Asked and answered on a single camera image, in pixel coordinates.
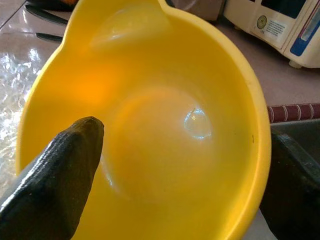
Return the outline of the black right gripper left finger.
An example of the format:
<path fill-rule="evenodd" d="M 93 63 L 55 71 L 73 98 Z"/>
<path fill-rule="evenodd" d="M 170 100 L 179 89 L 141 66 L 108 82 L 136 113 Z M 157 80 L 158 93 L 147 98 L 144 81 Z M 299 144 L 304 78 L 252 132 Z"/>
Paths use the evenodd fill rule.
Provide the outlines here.
<path fill-rule="evenodd" d="M 55 136 L 0 199 L 3 240 L 69 240 L 100 162 L 103 123 L 88 116 Z"/>

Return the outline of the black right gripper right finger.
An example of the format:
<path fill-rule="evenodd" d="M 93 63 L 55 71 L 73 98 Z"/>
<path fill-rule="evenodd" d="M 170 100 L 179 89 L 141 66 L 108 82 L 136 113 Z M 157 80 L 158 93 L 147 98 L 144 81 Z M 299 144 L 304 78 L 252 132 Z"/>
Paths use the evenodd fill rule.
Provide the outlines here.
<path fill-rule="evenodd" d="M 271 164 L 259 208 L 278 240 L 320 238 L 320 165 L 279 131 L 271 133 Z"/>

